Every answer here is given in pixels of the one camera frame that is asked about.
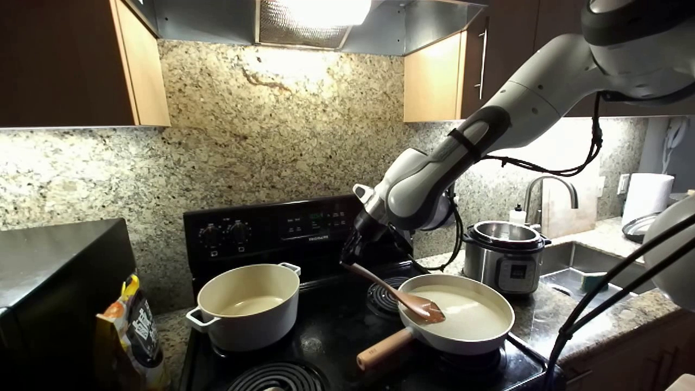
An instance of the black appliance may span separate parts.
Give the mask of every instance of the black appliance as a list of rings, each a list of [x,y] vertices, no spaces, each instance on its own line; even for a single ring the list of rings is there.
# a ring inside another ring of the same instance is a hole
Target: black appliance
[[[0,389],[94,389],[94,326],[134,270],[124,220],[0,232]]]
[[[375,370],[360,372],[355,353],[400,330],[402,321],[391,296],[337,262],[358,210],[358,200],[342,196],[184,213],[194,292],[229,268],[288,260],[302,268],[302,294],[297,323],[265,349],[219,353],[205,334],[191,330],[177,389],[437,391],[540,385],[540,359],[515,337],[482,357],[449,357],[413,341]],[[411,251],[385,237],[363,264],[397,286],[426,272],[411,260]]]

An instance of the white pot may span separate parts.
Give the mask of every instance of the white pot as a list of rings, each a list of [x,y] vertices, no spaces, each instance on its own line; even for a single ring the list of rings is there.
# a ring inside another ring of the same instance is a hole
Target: white pot
[[[297,319],[297,305],[300,268],[254,262],[208,281],[187,319],[205,333],[216,349],[248,352],[283,339]]]

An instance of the wooden cabinet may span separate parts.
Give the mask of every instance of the wooden cabinet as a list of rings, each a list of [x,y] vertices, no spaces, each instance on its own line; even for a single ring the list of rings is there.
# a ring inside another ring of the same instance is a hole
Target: wooden cabinet
[[[538,0],[491,0],[466,31],[403,57],[403,121],[461,120],[535,51]]]
[[[466,31],[403,57],[403,121],[462,120],[551,37],[579,33],[586,0],[491,0]],[[567,116],[590,116],[593,95]],[[601,105],[601,116],[693,116],[678,105]]]
[[[156,37],[121,0],[7,0],[0,125],[169,125]]]

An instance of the dark wood cabinet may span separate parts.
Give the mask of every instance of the dark wood cabinet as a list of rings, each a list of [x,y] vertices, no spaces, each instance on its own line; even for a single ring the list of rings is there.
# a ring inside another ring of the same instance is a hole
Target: dark wood cabinet
[[[169,125],[156,37],[121,0],[7,0],[0,125]]]

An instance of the wooden pan handle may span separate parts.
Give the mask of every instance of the wooden pan handle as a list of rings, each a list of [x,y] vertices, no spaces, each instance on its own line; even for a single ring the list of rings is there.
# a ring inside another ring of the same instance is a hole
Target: wooden pan handle
[[[391,353],[396,353],[411,339],[413,339],[413,330],[411,328],[402,328],[402,330],[389,334],[387,339],[383,339],[383,341],[368,346],[367,349],[363,349],[360,353],[355,353],[355,368],[367,372],[375,363],[379,363],[379,360],[389,359]]]

